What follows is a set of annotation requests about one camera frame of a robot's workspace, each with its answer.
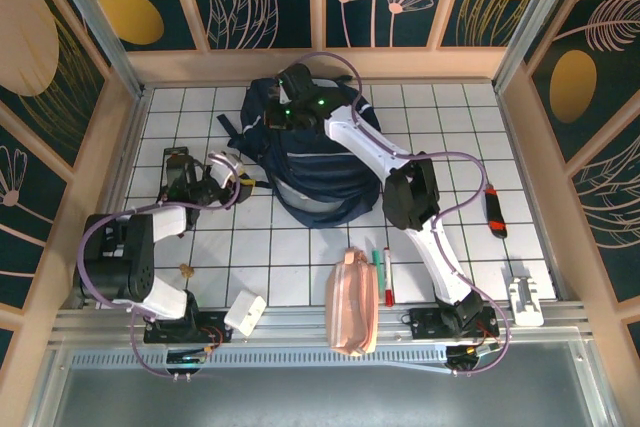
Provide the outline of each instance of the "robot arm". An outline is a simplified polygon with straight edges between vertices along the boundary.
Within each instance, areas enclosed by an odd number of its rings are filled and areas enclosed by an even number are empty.
[[[442,320],[454,333],[460,333],[482,311],[483,302],[458,276],[462,270],[442,222],[432,227],[434,217],[440,212],[432,161],[398,158],[397,154],[410,153],[391,143],[358,114],[356,125],[349,99],[339,89],[327,86],[326,81],[313,80],[306,66],[292,65],[276,80],[280,86],[280,102],[267,106],[265,123],[272,128],[323,131],[378,176],[384,184],[385,217],[416,246],[433,280]]]
[[[394,145],[387,140],[380,132],[371,127],[365,122],[359,115],[359,121],[364,129],[375,136],[379,141],[383,142],[389,150],[398,154],[409,154],[406,150]],[[398,194],[397,189],[393,189],[393,194],[389,191],[391,186],[387,186],[387,179],[391,177],[393,171],[402,171],[409,163],[407,160],[399,159],[392,154],[389,154],[382,150],[378,145],[371,141],[362,131],[354,124],[351,117],[351,107],[342,106],[331,113],[331,116],[324,122],[324,130],[330,139],[342,144],[345,148],[353,152],[362,162],[364,162],[385,184],[385,192],[383,194],[384,204],[395,204],[389,198],[390,195]],[[385,208],[385,215],[387,217],[393,217],[393,213],[388,215]],[[471,293],[471,289],[467,284],[462,282],[460,278],[455,275],[449,265],[446,263],[440,249],[436,245],[434,233],[431,230],[431,220],[433,216],[422,222],[420,230],[406,228],[404,232],[409,236],[413,244],[416,246],[420,257],[424,261],[425,266],[429,270],[433,285],[435,288],[436,297],[442,302],[450,305],[454,305],[457,302],[461,302]],[[444,233],[442,222],[438,222],[436,225],[438,238],[442,248],[447,255],[449,261],[456,267],[456,269],[462,273],[460,264],[453,253],[453,249],[447,240]]]

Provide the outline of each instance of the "grid tile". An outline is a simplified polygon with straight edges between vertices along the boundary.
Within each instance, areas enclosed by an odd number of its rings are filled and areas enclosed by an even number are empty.
[[[480,150],[478,149],[478,141],[476,140],[475,133],[444,134],[444,143],[448,151],[464,152],[465,154],[480,158]]]
[[[436,106],[431,84],[404,84],[402,93],[404,94],[404,105],[406,107]]]
[[[269,230],[236,230],[233,233],[231,265],[269,265]]]
[[[207,143],[209,139],[207,137],[184,137],[177,138],[175,140],[174,147],[187,147],[189,149],[189,155],[200,162],[205,161],[207,158]]]
[[[226,267],[229,265],[231,232],[196,231],[191,254],[192,267]]]
[[[411,145],[416,154],[418,152],[427,154],[442,152],[444,151],[444,136],[442,134],[411,134]]]
[[[271,265],[309,265],[309,231],[307,229],[272,231]]]
[[[207,137],[211,112],[182,112],[176,137]]]
[[[406,109],[409,121],[409,132],[431,133],[440,132],[440,119],[438,109]]]
[[[372,85],[371,95],[376,108],[404,107],[402,88],[399,85]]]
[[[129,197],[155,197],[160,190],[161,167],[137,167],[133,172]]]
[[[423,263],[393,264],[391,277],[393,278],[394,298],[397,303],[436,301],[433,282]]]
[[[173,139],[178,129],[178,112],[170,113],[150,113],[147,116],[147,125],[144,128],[145,139],[163,138]]]
[[[464,225],[462,228],[469,249],[469,260],[506,259],[504,243],[486,225]]]
[[[387,229],[384,227],[349,228],[349,246],[360,249],[371,260],[374,250],[387,246]]]
[[[229,139],[229,134],[227,134],[227,131],[224,130],[222,124],[218,120],[219,115],[224,115],[238,132],[242,131],[242,123],[240,122],[240,115],[238,111],[216,111],[211,116],[211,128],[209,129],[209,137],[225,137],[227,140]]]
[[[266,301],[269,298],[269,267],[237,267],[229,269],[227,307],[231,307],[241,290],[253,292]]]
[[[533,222],[531,209],[523,190],[505,190],[498,193],[500,209],[507,224]]]
[[[435,84],[433,91],[438,107],[466,107],[467,99],[460,84]]]
[[[228,278],[228,268],[195,268],[187,289],[195,296],[198,307],[224,307],[227,299]]]
[[[327,281],[333,271],[333,265],[311,266],[311,305],[325,305]]]
[[[166,147],[185,145],[201,160],[209,150],[234,152],[226,146],[228,136],[216,116],[224,113],[240,130],[245,91],[245,87],[157,90],[125,205],[155,202]],[[465,273],[498,299],[506,298],[512,272],[531,275],[541,298],[555,298],[490,85],[367,84],[363,92],[376,105],[383,131],[398,146],[436,152],[445,150],[446,144],[449,150],[482,155],[499,191],[509,237],[501,241],[491,235],[483,201],[446,216],[447,240]],[[453,158],[434,161],[441,210],[469,198],[478,187],[479,173],[471,163]],[[245,168],[253,178],[266,179],[252,162]],[[159,242],[157,275],[177,288],[186,285],[202,307],[230,306],[242,288],[262,295],[270,305],[324,305],[327,278],[347,245],[363,249],[367,257],[373,248],[389,245],[396,301],[432,301],[431,279],[415,246],[405,233],[385,224],[380,198],[371,212],[348,227],[310,231],[274,199],[271,190],[255,189],[253,198],[228,211],[202,211],[195,233]],[[177,269],[181,263],[195,267],[188,282]]]
[[[214,112],[219,110],[240,110],[246,93],[246,87],[219,87],[216,90],[216,98],[213,104]]]
[[[162,167],[164,149],[173,146],[170,139],[143,139],[136,160],[137,167]]]
[[[438,115],[443,132],[473,132],[469,109],[439,108]]]
[[[311,230],[311,265],[340,262],[348,246],[347,229]]]
[[[498,107],[474,107],[471,118],[476,132],[504,132],[504,122]]]
[[[489,180],[497,190],[522,190],[522,181],[515,161],[488,160],[484,166]]]
[[[235,229],[271,227],[271,197],[251,196],[236,208]]]
[[[498,105],[493,86],[487,84],[464,84],[469,106]]]
[[[149,112],[180,112],[184,94],[185,89],[154,90]]]
[[[407,117],[403,110],[376,109],[376,116],[380,121],[383,134],[404,134],[409,132]]]
[[[533,224],[511,224],[507,227],[509,235],[505,247],[510,259],[542,259],[542,247]]]
[[[478,143],[485,160],[513,159],[509,138],[504,132],[478,133]]]
[[[475,284],[493,300],[507,300],[507,284],[511,282],[511,269],[506,261],[472,262]]]
[[[271,267],[269,305],[309,305],[309,267]]]
[[[215,95],[214,87],[186,89],[182,101],[182,112],[211,112]]]

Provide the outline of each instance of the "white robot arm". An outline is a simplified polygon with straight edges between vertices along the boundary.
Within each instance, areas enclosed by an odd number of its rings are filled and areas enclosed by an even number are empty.
[[[360,118],[360,125],[371,135],[375,136],[378,141],[383,142],[392,152],[409,154],[406,150],[401,149],[387,140],[380,132],[362,120],[362,118]],[[325,120],[324,129],[330,139],[353,152],[356,157],[364,162],[378,176],[383,184],[392,170],[400,169],[407,163],[406,160],[399,159],[385,152],[367,137],[353,122],[350,106],[342,106],[334,110],[331,116]],[[424,222],[423,228],[420,231],[406,229],[404,232],[416,246],[420,257],[429,270],[436,297],[442,302],[453,305],[467,297],[471,293],[471,289],[451,271],[449,265],[442,257],[440,249],[435,242],[434,233],[431,228],[431,220],[432,218],[429,218]],[[442,221],[437,223],[436,230],[447,258],[460,273],[463,273],[444,233]]]

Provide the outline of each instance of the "wire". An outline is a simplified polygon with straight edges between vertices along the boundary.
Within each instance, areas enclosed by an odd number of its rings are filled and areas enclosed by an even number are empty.
[[[301,56],[298,60],[296,60],[292,65],[300,63],[300,62],[304,62],[307,59],[311,59],[313,57],[319,57],[319,56],[324,56],[324,57],[332,57],[334,59],[339,60],[340,62],[342,62],[343,64],[345,64],[347,67],[349,67],[349,69],[351,69],[351,71],[353,72],[356,81],[358,82],[358,95],[356,95],[356,98],[353,99],[353,102],[351,102],[351,119],[353,120],[354,124],[356,125],[356,127],[358,127],[358,129],[360,130],[360,132],[362,132],[362,134],[365,135],[365,137],[367,137],[369,140],[371,140],[375,145],[377,145],[378,147],[380,147],[383,151],[395,156],[398,159],[403,159],[403,160],[425,160],[425,159],[432,159],[435,157],[459,157],[468,161],[473,162],[476,167],[478,167],[478,169],[480,170],[480,174],[482,176],[482,180],[480,182],[480,186],[478,187],[478,189],[476,190],[476,192],[469,197],[467,200],[465,200],[464,202],[461,202],[460,204],[454,205],[448,209],[443,210],[442,212],[440,212],[438,215],[434,216],[433,219],[431,220],[431,232],[433,233],[433,236],[435,238],[436,241],[436,245],[438,246],[438,250],[440,251],[440,254],[442,255],[443,259],[445,260],[445,262],[447,263],[447,265],[449,266],[449,268],[451,269],[451,272],[456,275],[463,283],[465,283],[466,285],[469,286],[469,288],[475,292],[478,293],[478,295],[480,295],[481,297],[485,298],[487,300],[487,302],[489,302],[489,304],[500,314],[500,316],[502,317],[502,319],[504,320],[504,325],[505,325],[505,341],[504,344],[502,346],[502,349],[500,350],[500,355],[491,363],[487,364],[484,367],[481,367],[479,369],[474,369],[474,370],[469,370],[469,371],[465,371],[465,373],[467,374],[467,376],[471,376],[474,374],[479,374],[481,372],[486,372],[487,370],[495,367],[499,362],[502,361],[502,359],[504,358],[504,356],[507,353],[507,350],[509,349],[509,344],[511,342],[511,327],[509,325],[509,319],[507,318],[507,315],[505,314],[504,310],[491,298],[487,295],[486,292],[484,292],[483,290],[481,290],[480,288],[476,287],[473,282],[471,282],[469,279],[467,279],[460,271],[458,271],[458,269],[456,269],[456,267],[452,264],[452,262],[449,260],[449,258],[447,257],[443,247],[442,247],[442,243],[440,241],[436,226],[438,225],[439,222],[442,221],[442,218],[451,213],[451,212],[456,212],[460,209],[462,209],[463,207],[471,204],[472,202],[474,202],[475,200],[477,200],[481,195],[482,192],[485,190],[486,185],[487,185],[487,172],[484,168],[484,165],[482,164],[482,162],[480,162],[480,160],[478,160],[477,158],[475,158],[472,155],[469,155],[465,152],[434,152],[434,153],[430,153],[430,154],[402,154],[399,152],[394,152],[393,150],[389,149],[384,143],[382,143],[381,141],[379,141],[373,134],[371,134],[370,132],[368,132],[365,128],[363,128],[361,126],[361,122],[360,119],[358,118],[358,112],[356,110],[356,105],[358,104],[358,101],[362,98],[362,78],[360,77],[360,74],[358,73],[357,69],[353,66],[353,64],[351,62],[349,62],[347,59],[345,59],[344,57],[342,57],[341,55],[338,54],[334,54],[333,52],[310,52],[308,54],[305,54],[303,56]]]

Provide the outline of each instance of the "purple cable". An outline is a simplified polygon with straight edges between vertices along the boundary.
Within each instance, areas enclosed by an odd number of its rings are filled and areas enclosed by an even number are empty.
[[[485,190],[486,185],[487,185],[487,171],[485,170],[484,165],[482,164],[482,162],[480,162],[480,160],[478,160],[474,156],[469,155],[469,154],[464,153],[464,152],[434,152],[434,153],[431,153],[431,154],[400,154],[400,153],[397,153],[397,152],[393,152],[386,145],[384,145],[377,138],[375,138],[375,136],[373,136],[366,129],[363,129],[360,126],[360,119],[358,118],[358,112],[356,110],[356,105],[358,104],[358,101],[362,98],[362,78],[360,77],[360,74],[358,73],[358,71],[356,70],[356,68],[353,66],[353,64],[351,62],[349,62],[347,59],[345,59],[344,57],[342,57],[342,56],[340,56],[338,54],[334,54],[333,52],[310,52],[310,53],[305,54],[302,57],[300,57],[293,64],[297,64],[297,63],[303,62],[303,61],[305,61],[307,59],[310,59],[310,58],[313,58],[313,57],[319,57],[319,56],[332,57],[334,59],[337,59],[340,62],[342,62],[343,64],[345,64],[347,67],[349,67],[349,69],[351,69],[351,71],[353,72],[353,74],[354,74],[354,76],[356,78],[356,81],[358,82],[358,95],[356,96],[355,99],[353,99],[353,102],[351,103],[351,119],[353,120],[353,123],[356,125],[356,127],[358,127],[360,129],[360,132],[362,132],[369,140],[371,140],[374,144],[376,144],[382,150],[384,150],[385,152],[397,157],[398,159],[403,159],[403,160],[425,160],[425,159],[432,159],[432,158],[435,158],[435,157],[460,157],[460,158],[463,158],[465,160],[469,160],[469,161],[473,162],[480,169],[480,174],[482,176],[482,180],[480,182],[480,186],[475,191],[475,193],[470,198],[465,200],[464,202],[461,202],[458,205],[454,205],[453,207],[445,209],[444,211],[442,211],[438,215],[436,215],[433,218],[433,220],[431,221],[431,229],[432,229],[435,241],[436,241],[436,245],[438,246],[438,250],[440,251],[440,254],[442,255],[442,258],[444,258],[445,262],[447,263],[447,265],[449,266],[451,271],[455,275],[457,275],[458,278],[462,282],[467,284],[469,286],[469,288],[471,288],[472,290],[477,292],[481,297],[484,297],[485,299],[487,299],[489,304],[491,304],[491,306],[498,311],[498,313],[502,316],[502,319],[504,320],[504,324],[505,324],[505,341],[504,341],[504,344],[502,345],[502,349],[500,351],[500,355],[494,361],[492,361],[491,363],[487,364],[486,366],[484,366],[484,367],[482,367],[480,369],[465,371],[465,373],[469,377],[471,375],[474,375],[474,374],[479,374],[481,372],[486,372],[487,370],[495,367],[503,359],[503,357],[506,355],[507,350],[509,350],[509,344],[511,342],[511,327],[509,326],[509,319],[507,318],[507,315],[505,314],[504,310],[502,310],[502,308],[491,297],[489,297],[484,291],[482,291],[481,289],[476,287],[473,284],[473,282],[471,282],[469,279],[467,279],[464,275],[462,275],[455,268],[455,266],[452,264],[452,262],[449,260],[449,258],[447,257],[446,253],[444,252],[444,249],[442,248],[442,244],[440,242],[440,238],[438,237],[438,233],[436,232],[436,228],[435,228],[436,227],[436,223],[439,220],[441,220],[445,215],[447,215],[447,214],[449,214],[451,212],[455,212],[455,211],[458,211],[458,210],[462,209],[463,207],[469,205],[471,202],[474,202],[475,200],[477,200],[482,195],[482,192]]]
[[[233,174],[233,178],[234,178],[233,194],[231,195],[231,198],[229,199],[229,201],[226,202],[225,204],[216,205],[216,206],[211,207],[211,206],[189,204],[189,203],[186,203],[186,202],[156,203],[156,204],[145,205],[144,207],[134,208],[134,209],[126,210],[126,211],[123,211],[123,212],[116,212],[115,214],[108,215],[107,217],[105,217],[103,219],[100,219],[98,222],[96,222],[95,224],[93,224],[91,227],[89,227],[87,229],[87,231],[84,233],[84,235],[80,239],[80,244],[78,245],[78,252],[77,252],[77,255],[76,255],[76,263],[78,265],[78,274],[80,274],[80,278],[82,279],[83,285],[87,288],[87,290],[91,293],[91,295],[93,295],[93,297],[98,302],[101,302],[104,305],[106,305],[108,307],[111,307],[113,309],[126,308],[127,305],[128,305],[128,304],[115,304],[115,303],[111,302],[110,300],[107,300],[102,294],[100,294],[98,289],[96,289],[95,285],[93,285],[93,282],[91,282],[89,274],[87,273],[87,268],[84,265],[84,250],[85,250],[85,247],[87,245],[87,242],[89,241],[89,238],[100,227],[108,224],[109,222],[111,222],[114,219],[120,218],[120,217],[125,216],[125,215],[141,214],[141,213],[150,212],[152,210],[156,210],[156,209],[159,209],[159,208],[162,208],[162,207],[180,206],[180,207],[186,207],[186,208],[190,208],[190,209],[199,209],[199,210],[221,210],[221,209],[229,209],[229,208],[231,208],[231,206],[233,206],[235,201],[238,199],[238,196],[240,195],[241,186],[240,186],[240,177],[238,176],[238,172],[236,171],[235,167],[233,167],[233,165],[223,157],[218,157],[216,155],[211,155],[211,154],[208,154],[207,157],[213,162],[216,162],[218,164],[224,165]],[[140,352],[138,351],[138,346],[137,346],[136,340],[135,340],[135,326],[134,326],[135,320],[136,320],[136,317],[138,316],[138,314],[143,315],[143,316],[144,315],[150,316],[152,318],[155,317],[155,314],[153,312],[147,311],[146,309],[144,309],[142,307],[132,305],[132,307],[131,307],[131,325],[129,326],[129,335],[130,335],[130,338],[131,338],[131,348],[133,349],[133,354],[135,355],[135,357],[138,360],[138,362],[140,363],[140,365],[147,372],[149,372],[149,373],[151,373],[153,375],[156,375],[158,377],[174,378],[174,376],[172,376],[168,372],[161,372],[159,370],[156,370],[156,369],[150,367],[144,361],[142,356],[140,355]]]

